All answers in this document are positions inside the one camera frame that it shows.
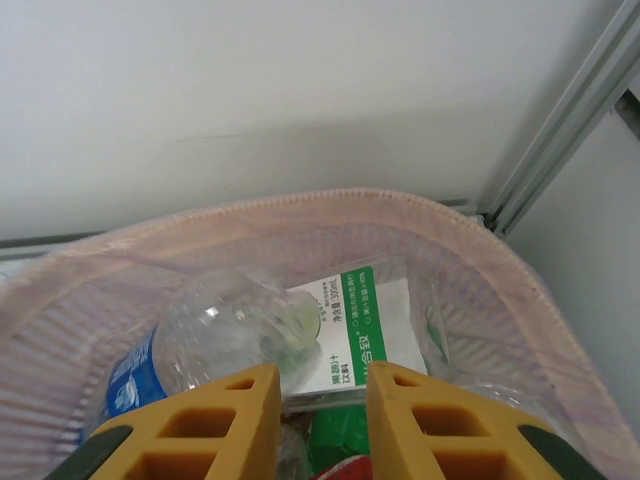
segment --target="green label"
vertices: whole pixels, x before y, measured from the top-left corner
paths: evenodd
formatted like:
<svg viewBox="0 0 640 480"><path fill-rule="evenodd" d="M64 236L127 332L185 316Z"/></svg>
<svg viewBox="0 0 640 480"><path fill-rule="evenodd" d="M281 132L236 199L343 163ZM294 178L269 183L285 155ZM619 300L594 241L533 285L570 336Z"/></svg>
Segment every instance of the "green label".
<svg viewBox="0 0 640 480"><path fill-rule="evenodd" d="M369 363L387 359L373 269L358 268L343 273L340 279L354 377L356 385L365 385Z"/></svg>

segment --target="white label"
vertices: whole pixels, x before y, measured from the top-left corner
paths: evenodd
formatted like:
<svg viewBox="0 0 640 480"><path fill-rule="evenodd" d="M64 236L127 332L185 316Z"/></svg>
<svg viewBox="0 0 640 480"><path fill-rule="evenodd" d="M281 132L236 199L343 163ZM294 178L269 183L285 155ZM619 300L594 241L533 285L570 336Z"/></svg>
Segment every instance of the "white label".
<svg viewBox="0 0 640 480"><path fill-rule="evenodd" d="M308 292L318 301L321 322L316 339L322 347L322 359L318 368L293 393L354 388L356 384L340 275L300 285L291 290Z"/></svg>
<svg viewBox="0 0 640 480"><path fill-rule="evenodd" d="M358 273L362 276L365 270L373 272L370 267L363 267L291 289L313 295L321 311L316 339L322 348L322 359L318 368L303 385L293 392L294 394L363 388L366 383L366 365L372 359L386 359L420 373L427 373L411 326L407 279L402 278L374 286L373 273L371 273L369 277L371 284L355 282L358 284L355 286L357 288L350 286L353 278L350 274ZM357 295L351 291L345 292L344 288L347 287L354 290ZM370 291L363 290L362 287L367 287ZM376 304L371 306L371 311L377 312L377 315L372 313L371 317L379 317L379 319L374 318L373 322L369 322L371 327L378 324L378 340L374 344L374 334L366 335L361 330L365 323L363 320L370 320L369 317L362 316L369 314L367 302L370 298L376 299L376 297ZM360 318L361 327L351 328L358 323L357 318ZM372 341L372 346L369 346L369 340ZM368 355L367 361L363 360L365 354ZM354 371L354 359L358 362L355 365L357 371Z"/></svg>

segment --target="red object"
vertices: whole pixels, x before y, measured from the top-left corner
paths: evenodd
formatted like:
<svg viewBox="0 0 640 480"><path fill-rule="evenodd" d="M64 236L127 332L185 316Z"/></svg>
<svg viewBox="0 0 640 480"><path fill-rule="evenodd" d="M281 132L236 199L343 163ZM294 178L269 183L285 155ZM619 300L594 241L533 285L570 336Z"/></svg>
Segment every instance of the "red object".
<svg viewBox="0 0 640 480"><path fill-rule="evenodd" d="M362 455L347 458L319 473L313 480L373 480L371 459Z"/></svg>

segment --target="clear plastic bottle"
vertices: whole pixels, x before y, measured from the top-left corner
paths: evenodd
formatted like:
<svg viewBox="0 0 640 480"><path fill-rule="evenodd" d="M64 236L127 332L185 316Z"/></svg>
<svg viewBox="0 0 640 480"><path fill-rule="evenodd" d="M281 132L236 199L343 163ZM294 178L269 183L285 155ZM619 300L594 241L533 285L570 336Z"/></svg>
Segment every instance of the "clear plastic bottle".
<svg viewBox="0 0 640 480"><path fill-rule="evenodd" d="M82 437L109 418L246 368L275 363L286 397L317 367L316 300L244 275L201 277L108 369L85 409Z"/></svg>

